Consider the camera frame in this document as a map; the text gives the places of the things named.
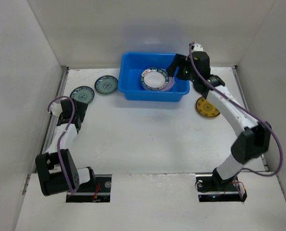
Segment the teal patterned plate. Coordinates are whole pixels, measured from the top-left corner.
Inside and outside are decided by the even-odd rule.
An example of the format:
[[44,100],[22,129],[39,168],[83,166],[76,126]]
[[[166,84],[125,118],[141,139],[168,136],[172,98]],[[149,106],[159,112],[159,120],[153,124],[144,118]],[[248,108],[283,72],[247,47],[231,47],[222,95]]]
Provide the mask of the teal patterned plate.
[[93,101],[94,97],[94,90],[88,86],[77,87],[70,94],[71,99],[86,104],[90,104]]
[[118,88],[118,79],[110,75],[101,76],[96,80],[94,88],[99,94],[112,94]]

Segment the purple plate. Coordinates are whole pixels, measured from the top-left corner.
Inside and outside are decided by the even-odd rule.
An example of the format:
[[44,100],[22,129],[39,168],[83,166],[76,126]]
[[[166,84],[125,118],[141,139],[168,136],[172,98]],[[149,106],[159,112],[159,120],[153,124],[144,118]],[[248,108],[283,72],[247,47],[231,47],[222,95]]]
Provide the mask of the purple plate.
[[141,77],[141,84],[146,90],[169,91],[174,85],[174,78],[159,72],[148,72],[144,77]]

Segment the white plate dark lettered rim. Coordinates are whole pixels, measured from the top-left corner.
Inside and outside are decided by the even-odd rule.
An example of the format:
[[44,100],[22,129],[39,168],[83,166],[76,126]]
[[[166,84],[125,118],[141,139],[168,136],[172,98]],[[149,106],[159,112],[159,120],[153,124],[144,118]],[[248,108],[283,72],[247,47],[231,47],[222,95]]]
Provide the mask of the white plate dark lettered rim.
[[169,84],[169,77],[165,70],[153,67],[141,73],[140,82],[147,90],[160,91]]

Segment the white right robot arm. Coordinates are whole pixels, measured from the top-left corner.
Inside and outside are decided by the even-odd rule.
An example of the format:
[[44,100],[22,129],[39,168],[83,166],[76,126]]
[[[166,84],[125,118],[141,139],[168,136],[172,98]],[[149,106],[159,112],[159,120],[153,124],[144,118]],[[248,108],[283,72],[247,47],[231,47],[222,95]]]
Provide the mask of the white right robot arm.
[[271,136],[268,125],[246,113],[225,82],[211,74],[206,52],[194,51],[188,56],[176,54],[166,71],[179,80],[191,81],[195,90],[215,106],[235,132],[230,155],[212,172],[211,186],[223,190],[250,160],[268,151]]

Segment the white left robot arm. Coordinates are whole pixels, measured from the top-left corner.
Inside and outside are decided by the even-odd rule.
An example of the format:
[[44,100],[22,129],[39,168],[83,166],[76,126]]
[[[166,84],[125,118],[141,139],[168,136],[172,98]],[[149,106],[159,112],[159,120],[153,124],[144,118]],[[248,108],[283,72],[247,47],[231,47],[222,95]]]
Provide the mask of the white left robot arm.
[[91,167],[78,169],[70,147],[81,130],[88,104],[61,96],[48,105],[48,112],[58,118],[55,135],[48,149],[36,156],[35,163],[44,196],[63,192],[73,195],[80,186],[90,191],[97,185]]

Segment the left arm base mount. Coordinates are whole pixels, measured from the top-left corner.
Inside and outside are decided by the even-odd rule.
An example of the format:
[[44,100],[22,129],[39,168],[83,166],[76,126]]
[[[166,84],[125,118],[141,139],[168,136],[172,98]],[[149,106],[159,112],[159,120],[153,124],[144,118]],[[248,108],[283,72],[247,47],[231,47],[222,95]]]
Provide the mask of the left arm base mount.
[[112,175],[96,175],[95,183],[81,184],[73,195],[68,192],[66,203],[109,203]]

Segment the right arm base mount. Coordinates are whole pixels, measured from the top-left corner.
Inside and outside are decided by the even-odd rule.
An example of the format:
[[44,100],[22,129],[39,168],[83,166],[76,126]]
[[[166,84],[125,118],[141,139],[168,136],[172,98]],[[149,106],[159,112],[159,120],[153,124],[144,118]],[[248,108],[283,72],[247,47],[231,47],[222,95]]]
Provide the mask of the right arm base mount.
[[195,188],[199,202],[245,202],[248,194],[244,183],[233,177],[223,184],[217,184],[212,173],[196,174]]

